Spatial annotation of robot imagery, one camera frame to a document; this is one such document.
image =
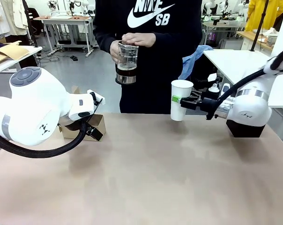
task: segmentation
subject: person's left hand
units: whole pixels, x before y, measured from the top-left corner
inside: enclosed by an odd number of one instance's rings
[[[156,35],[153,33],[127,33],[123,35],[122,41],[131,45],[152,47],[156,42]]]

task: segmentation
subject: gray joint cap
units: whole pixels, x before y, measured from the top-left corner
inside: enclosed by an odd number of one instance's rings
[[[36,81],[42,74],[39,67],[26,67],[16,72],[10,79],[10,83],[15,87],[22,87]]]

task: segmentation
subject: white paper cup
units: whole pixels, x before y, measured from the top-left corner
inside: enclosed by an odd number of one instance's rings
[[[186,98],[190,96],[194,84],[190,81],[175,80],[171,83],[171,119],[182,121],[184,119],[186,108],[181,107],[180,102],[174,102],[173,96]]]

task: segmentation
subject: hand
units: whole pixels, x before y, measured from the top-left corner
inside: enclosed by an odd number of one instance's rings
[[[110,55],[112,60],[117,64],[119,59],[119,40],[115,40],[110,45]]]
[[[131,45],[145,46],[147,48],[150,48],[156,42],[156,35],[153,33],[127,33],[123,35],[122,41]]]

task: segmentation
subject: metal base of french press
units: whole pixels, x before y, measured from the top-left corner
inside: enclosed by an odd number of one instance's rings
[[[115,79],[115,81],[118,84],[133,84],[136,82],[136,76],[121,76],[119,74],[117,74],[117,78]]]

